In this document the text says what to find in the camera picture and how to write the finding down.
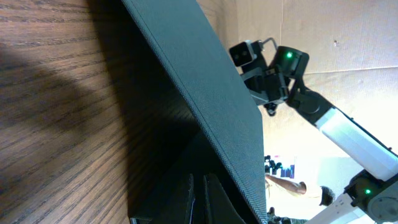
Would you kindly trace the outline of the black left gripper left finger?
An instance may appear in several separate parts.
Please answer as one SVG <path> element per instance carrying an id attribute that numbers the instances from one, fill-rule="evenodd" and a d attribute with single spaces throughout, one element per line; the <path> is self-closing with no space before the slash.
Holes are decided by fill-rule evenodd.
<path id="1" fill-rule="evenodd" d="M 192 174 L 184 176 L 173 188 L 165 207 L 157 216 L 158 224 L 190 224 L 195 201 Z"/>

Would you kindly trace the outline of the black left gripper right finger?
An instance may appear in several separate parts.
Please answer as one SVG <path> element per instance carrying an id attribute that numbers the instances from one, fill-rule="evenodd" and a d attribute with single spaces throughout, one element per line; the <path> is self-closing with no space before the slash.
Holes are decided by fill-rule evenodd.
<path id="1" fill-rule="evenodd" d="M 207 224 L 245 224 L 214 174 L 203 177 Z"/>

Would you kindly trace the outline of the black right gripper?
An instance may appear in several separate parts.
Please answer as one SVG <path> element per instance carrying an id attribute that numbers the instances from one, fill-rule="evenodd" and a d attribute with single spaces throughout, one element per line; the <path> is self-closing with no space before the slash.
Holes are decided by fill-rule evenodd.
<path id="1" fill-rule="evenodd" d="M 284 103 L 289 90 L 280 67 L 267 70 L 255 68 L 241 78 L 257 106 L 265 107 L 269 116 L 275 116 L 279 104 Z"/>

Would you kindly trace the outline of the dark green box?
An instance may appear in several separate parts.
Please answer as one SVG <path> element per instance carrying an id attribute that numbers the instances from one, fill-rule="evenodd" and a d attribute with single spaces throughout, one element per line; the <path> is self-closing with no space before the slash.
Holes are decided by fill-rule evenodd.
<path id="1" fill-rule="evenodd" d="M 261 113 L 195 1 L 124 2 L 256 223 L 268 221 Z"/>

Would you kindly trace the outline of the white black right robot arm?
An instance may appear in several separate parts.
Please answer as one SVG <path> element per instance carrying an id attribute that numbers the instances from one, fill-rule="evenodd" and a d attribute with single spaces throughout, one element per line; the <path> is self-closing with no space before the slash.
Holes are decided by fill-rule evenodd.
<path id="1" fill-rule="evenodd" d="M 243 75 L 231 62 L 207 77 L 213 104 L 229 106 L 215 118 L 215 136 L 226 145 L 220 152 L 257 223 L 265 223 L 266 200 L 261 184 L 259 151 L 262 129 L 254 112 L 264 105 L 274 113 L 287 103 L 363 168 L 338 200 L 312 218 L 312 223 L 348 223 L 367 215 L 376 223 L 397 220 L 397 156 L 340 109 L 303 83 L 308 54 L 280 46 L 271 64 L 245 55 Z"/>

